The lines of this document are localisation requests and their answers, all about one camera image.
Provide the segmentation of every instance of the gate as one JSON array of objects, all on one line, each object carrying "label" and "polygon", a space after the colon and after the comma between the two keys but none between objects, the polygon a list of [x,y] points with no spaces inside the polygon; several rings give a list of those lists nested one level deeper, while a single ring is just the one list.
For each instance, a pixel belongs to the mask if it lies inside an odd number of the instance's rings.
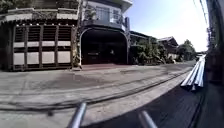
[{"label": "gate", "polygon": [[13,37],[13,70],[73,67],[74,26],[16,26]]}]

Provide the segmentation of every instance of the window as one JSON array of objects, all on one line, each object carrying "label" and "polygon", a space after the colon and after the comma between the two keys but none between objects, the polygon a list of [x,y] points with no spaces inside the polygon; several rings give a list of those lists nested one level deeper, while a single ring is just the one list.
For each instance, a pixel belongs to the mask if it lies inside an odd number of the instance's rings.
[{"label": "window", "polygon": [[110,21],[110,9],[105,7],[96,7],[97,19],[103,21]]},{"label": "window", "polygon": [[119,19],[119,12],[118,12],[118,10],[114,10],[113,11],[113,18],[116,19],[116,20]]}]

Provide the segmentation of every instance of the sky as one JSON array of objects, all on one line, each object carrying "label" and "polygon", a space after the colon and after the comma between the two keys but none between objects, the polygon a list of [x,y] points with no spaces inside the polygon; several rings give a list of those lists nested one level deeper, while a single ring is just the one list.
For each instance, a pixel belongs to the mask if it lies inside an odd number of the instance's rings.
[{"label": "sky", "polygon": [[207,50],[208,23],[199,0],[132,1],[125,14],[130,18],[131,30],[156,38],[173,36],[178,44],[189,39],[196,51]]}]

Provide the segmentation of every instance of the pipe bundle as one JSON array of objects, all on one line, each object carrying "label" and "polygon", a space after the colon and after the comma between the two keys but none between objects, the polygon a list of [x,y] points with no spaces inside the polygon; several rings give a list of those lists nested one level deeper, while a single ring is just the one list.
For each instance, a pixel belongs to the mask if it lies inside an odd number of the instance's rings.
[{"label": "pipe bundle", "polygon": [[201,56],[194,68],[190,71],[187,78],[182,82],[181,86],[192,91],[203,87],[203,75],[205,67],[205,55]]}]

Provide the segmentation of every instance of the arched doorway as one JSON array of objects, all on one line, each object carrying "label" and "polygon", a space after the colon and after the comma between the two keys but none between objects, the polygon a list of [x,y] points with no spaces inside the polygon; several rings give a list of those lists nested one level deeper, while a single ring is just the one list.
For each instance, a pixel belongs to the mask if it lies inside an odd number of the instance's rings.
[{"label": "arched doorway", "polygon": [[127,39],[119,31],[88,29],[81,35],[81,56],[84,64],[127,64]]}]

